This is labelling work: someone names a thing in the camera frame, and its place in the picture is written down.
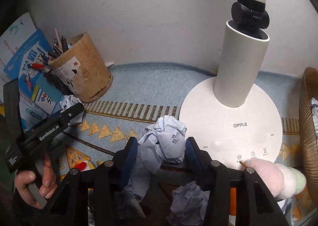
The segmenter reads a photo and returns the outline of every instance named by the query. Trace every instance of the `blue book cover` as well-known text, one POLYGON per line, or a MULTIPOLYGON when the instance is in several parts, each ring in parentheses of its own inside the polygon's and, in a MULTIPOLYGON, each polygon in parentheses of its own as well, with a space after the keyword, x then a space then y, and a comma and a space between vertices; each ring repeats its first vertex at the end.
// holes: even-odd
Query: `blue book cover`
POLYGON ((52 114, 62 93, 50 84, 45 73, 28 67, 28 64, 43 64, 38 58, 40 52, 52 51, 39 29, 15 52, 4 71, 11 80, 18 78, 20 90, 48 114, 52 114))

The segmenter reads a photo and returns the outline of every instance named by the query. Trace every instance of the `human hand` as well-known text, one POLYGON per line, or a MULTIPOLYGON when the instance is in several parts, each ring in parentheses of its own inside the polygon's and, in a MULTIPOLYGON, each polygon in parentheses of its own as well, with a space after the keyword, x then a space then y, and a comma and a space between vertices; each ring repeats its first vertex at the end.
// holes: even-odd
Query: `human hand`
MULTIPOLYGON (((55 183, 56 175, 53 172, 51 166, 50 157, 45 154, 44 155, 44 167, 43 167, 43 178, 42 178, 42 186, 39 189, 40 195, 44 196, 46 199, 50 198, 56 188, 58 187, 55 183)), ((28 189, 28 184, 32 183, 36 178, 36 175, 33 171, 24 170, 19 171, 14 179, 14 184, 16 189, 18 190, 21 198, 30 206, 33 206, 38 209, 43 209, 40 206, 38 201, 34 198, 31 192, 28 189)))

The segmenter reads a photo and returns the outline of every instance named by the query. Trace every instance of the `opple logo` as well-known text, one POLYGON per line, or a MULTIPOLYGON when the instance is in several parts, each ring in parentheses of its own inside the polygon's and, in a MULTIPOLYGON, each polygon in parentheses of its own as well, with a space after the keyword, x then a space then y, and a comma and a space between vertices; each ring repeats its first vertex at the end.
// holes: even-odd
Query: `opple logo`
POLYGON ((49 134, 53 133, 58 128, 59 128, 59 126, 57 125, 54 128, 52 128, 49 132, 46 132, 45 135, 40 137, 40 141, 42 141, 45 137, 47 137, 49 134))
POLYGON ((247 127, 247 123, 239 123, 239 124, 234 124, 234 127, 247 127))

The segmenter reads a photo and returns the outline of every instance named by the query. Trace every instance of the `ribbed brown container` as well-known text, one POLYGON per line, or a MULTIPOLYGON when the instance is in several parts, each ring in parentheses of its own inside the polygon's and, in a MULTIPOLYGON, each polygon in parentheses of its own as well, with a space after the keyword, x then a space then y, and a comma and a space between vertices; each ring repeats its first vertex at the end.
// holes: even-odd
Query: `ribbed brown container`
POLYGON ((72 47, 49 66, 82 102, 96 101, 112 84, 112 75, 88 33, 71 39, 72 47))
POLYGON ((310 100, 318 98, 318 71, 307 67, 304 72, 299 99, 299 135, 304 159, 308 193, 318 207, 318 152, 310 100))

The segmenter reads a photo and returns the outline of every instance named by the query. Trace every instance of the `red pen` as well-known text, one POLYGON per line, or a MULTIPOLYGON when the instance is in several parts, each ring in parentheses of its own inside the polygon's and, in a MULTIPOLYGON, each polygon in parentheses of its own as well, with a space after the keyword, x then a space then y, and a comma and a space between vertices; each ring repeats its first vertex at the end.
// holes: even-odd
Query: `red pen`
POLYGON ((42 64, 33 63, 33 64, 28 64, 28 67, 31 67, 32 69, 35 69, 35 70, 40 70, 45 68, 46 66, 42 64))

